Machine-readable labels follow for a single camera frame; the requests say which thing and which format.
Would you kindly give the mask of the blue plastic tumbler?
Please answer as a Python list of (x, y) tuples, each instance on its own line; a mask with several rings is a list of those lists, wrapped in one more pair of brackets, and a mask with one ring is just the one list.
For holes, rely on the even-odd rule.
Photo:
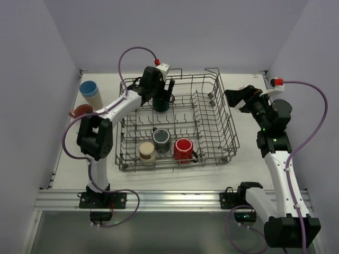
[(80, 84), (79, 92), (84, 98), (92, 98), (99, 93), (96, 82), (88, 80)]

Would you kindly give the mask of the dark grey mug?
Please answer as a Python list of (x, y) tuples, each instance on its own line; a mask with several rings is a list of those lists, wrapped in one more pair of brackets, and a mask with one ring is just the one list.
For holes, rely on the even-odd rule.
[(155, 149), (160, 154), (167, 153), (172, 146), (171, 134), (167, 129), (154, 129), (152, 135), (152, 141)]

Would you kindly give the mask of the pink ghost pattern mug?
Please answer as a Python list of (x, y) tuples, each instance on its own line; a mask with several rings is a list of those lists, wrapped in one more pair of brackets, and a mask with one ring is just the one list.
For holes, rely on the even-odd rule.
[(78, 118), (84, 114), (87, 114), (87, 113), (92, 113), (93, 112), (93, 108), (89, 105), (89, 104), (82, 104), (82, 105), (79, 105), (78, 107), (76, 107), (75, 109), (73, 110), (70, 110), (68, 112), (68, 115), (75, 119), (75, 118)]

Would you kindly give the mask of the dark green mug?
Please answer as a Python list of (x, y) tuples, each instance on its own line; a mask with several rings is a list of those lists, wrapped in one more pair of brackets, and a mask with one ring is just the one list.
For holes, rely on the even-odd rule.
[(170, 103), (175, 101), (175, 97), (172, 95), (169, 101), (165, 101), (161, 98), (153, 98), (153, 110), (156, 112), (166, 112), (169, 110)]

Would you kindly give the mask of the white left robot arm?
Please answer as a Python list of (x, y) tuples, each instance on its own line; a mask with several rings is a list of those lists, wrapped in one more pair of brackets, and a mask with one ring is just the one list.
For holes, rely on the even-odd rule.
[(113, 145), (113, 128), (125, 116), (142, 107), (154, 97), (171, 96), (174, 80), (170, 80), (165, 90), (170, 65), (160, 63), (148, 66), (136, 82), (126, 86), (124, 94), (106, 108), (81, 118), (76, 143), (88, 164), (89, 183), (87, 189), (95, 193), (109, 193), (110, 184), (107, 178), (106, 157)]

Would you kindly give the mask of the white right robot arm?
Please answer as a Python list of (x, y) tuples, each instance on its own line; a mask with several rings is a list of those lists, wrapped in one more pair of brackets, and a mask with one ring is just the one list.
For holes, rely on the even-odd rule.
[(292, 106), (283, 99), (269, 101), (267, 92), (248, 85), (225, 90), (229, 107), (250, 113), (260, 127), (257, 147), (270, 172), (276, 202), (255, 182), (242, 182), (238, 196), (251, 206), (264, 224), (264, 239), (271, 248), (300, 248), (305, 251), (321, 229), (320, 220), (310, 215), (301, 195), (292, 162), (286, 127)]

